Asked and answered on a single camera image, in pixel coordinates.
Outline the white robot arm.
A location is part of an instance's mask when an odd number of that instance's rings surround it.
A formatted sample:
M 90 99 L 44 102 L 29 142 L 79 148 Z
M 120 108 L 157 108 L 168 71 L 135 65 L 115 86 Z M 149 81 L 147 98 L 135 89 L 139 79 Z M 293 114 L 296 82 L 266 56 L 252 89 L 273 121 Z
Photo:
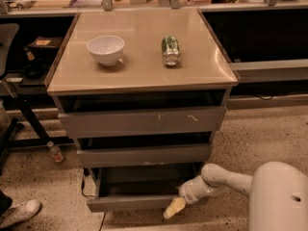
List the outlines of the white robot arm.
M 206 164 L 198 176 L 180 186 L 164 217 L 171 218 L 225 187 L 249 198 L 249 231 L 308 231 L 308 176 L 281 162 L 265 163 L 253 175 Z

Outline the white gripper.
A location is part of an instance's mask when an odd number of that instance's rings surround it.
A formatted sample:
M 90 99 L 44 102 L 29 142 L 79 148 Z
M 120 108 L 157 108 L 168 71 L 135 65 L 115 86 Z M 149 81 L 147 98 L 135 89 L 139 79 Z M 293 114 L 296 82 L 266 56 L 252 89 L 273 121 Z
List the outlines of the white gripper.
M 185 182 L 164 211 L 164 218 L 172 218 L 183 210 L 187 204 L 194 204 L 204 197 L 217 196 L 223 193 L 227 180 L 224 177 L 198 175 Z

